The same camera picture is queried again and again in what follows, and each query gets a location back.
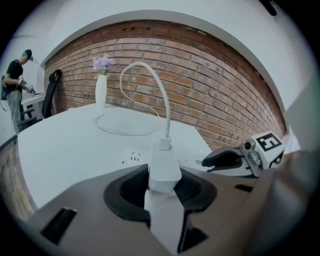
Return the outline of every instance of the vase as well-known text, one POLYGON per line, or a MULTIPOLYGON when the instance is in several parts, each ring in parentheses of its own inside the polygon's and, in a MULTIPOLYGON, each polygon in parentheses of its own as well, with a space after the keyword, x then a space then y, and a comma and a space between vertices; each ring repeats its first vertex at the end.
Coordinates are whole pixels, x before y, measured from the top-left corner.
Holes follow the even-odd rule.
POLYGON ((95 104, 98 110, 104 109, 107 98, 107 76, 100 74, 95 85, 95 104))

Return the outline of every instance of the bouquet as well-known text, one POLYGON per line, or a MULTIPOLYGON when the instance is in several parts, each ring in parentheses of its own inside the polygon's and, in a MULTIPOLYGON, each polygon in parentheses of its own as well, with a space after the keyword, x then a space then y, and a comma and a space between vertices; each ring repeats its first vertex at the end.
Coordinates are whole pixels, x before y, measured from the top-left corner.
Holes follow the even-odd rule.
POLYGON ((93 70, 97 70, 100 75, 106 75, 114 64, 115 60, 113 58, 97 58, 93 62, 93 70))

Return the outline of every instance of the tabletop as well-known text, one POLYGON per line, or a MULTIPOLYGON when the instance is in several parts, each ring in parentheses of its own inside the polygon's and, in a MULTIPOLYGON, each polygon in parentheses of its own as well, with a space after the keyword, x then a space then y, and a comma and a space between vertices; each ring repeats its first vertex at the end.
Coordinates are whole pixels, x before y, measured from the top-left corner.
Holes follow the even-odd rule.
POLYGON ((41 93, 41 94, 38 94, 38 95, 34 95, 34 96, 30 96, 26 99, 24 99, 22 102, 21 102, 21 105, 26 105, 26 104, 35 104, 35 103, 38 103, 38 102, 42 102, 46 97, 46 94, 45 93, 41 93))
MULTIPOLYGON (((105 132, 94 123, 101 113, 91 104, 56 114, 20 132, 21 168, 38 208, 77 182, 128 167, 124 165, 128 152, 139 153, 148 161, 153 144, 164 135, 165 118, 112 105, 106 105, 103 113, 98 124, 110 130, 141 134, 161 129, 144 136, 105 132)), ((211 152, 193 126, 171 121, 169 135, 179 162, 202 160, 211 152)))

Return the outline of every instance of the jeans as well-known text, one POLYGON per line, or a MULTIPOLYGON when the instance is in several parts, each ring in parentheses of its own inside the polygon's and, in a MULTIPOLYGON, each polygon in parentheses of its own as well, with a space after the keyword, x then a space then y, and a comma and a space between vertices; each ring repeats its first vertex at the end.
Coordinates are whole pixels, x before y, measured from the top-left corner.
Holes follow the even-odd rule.
POLYGON ((21 101, 22 101, 22 92, 19 90, 14 90, 7 95, 7 102, 8 102, 10 113, 11 113, 11 120, 12 120, 13 127, 16 134, 18 134, 20 131, 18 122, 21 121, 21 112, 20 112, 21 101))

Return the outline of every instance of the black chair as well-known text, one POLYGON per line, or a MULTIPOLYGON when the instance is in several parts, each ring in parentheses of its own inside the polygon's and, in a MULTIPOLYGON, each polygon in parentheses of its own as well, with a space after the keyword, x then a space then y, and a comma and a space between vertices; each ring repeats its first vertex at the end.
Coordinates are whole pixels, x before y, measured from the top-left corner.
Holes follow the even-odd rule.
MULTIPOLYGON (((42 104, 42 115, 43 118, 49 118, 53 115, 53 106, 52 106, 52 100, 55 94, 56 87, 58 83, 60 82, 62 76, 62 72, 60 69, 57 69, 49 76, 49 85, 46 89, 45 97, 42 104)), ((24 129, 34 125, 37 122, 40 122, 41 119, 38 119, 36 117, 32 117, 32 112, 34 111, 32 106, 27 106, 27 110, 24 111, 22 105, 20 106, 20 113, 21 113, 21 121, 18 123, 20 131, 23 131, 24 129)))

